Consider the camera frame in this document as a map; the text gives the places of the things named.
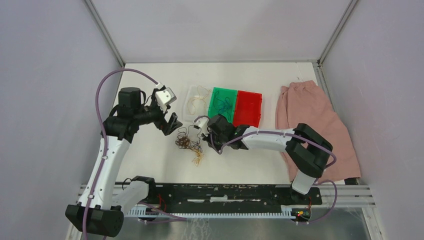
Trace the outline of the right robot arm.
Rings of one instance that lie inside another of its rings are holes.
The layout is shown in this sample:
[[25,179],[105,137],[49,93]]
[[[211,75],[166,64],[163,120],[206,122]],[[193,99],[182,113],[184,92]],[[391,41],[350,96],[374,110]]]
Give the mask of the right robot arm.
[[288,191],[289,199],[295,204],[302,204],[309,198],[316,180],[337,160],[333,146],[305,123],[299,123],[295,128],[267,130],[245,124],[234,126],[221,114],[214,117],[201,115],[193,123],[200,129],[202,139],[219,155],[226,147],[286,153],[297,167]]

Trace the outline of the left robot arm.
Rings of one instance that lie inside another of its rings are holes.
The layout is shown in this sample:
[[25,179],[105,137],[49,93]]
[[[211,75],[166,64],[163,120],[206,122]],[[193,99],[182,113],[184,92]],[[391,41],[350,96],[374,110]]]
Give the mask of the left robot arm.
[[154,124],[165,136],[182,126],[176,113],[165,116],[177,98],[164,85],[153,89],[150,104],[142,102],[146,94],[138,87],[124,87],[117,95],[118,104],[101,121],[100,147],[92,174],[76,204],[69,204],[66,218],[84,235],[116,237],[124,217],[141,200],[156,200],[154,179],[136,176],[118,195],[113,195],[122,161],[140,126]]

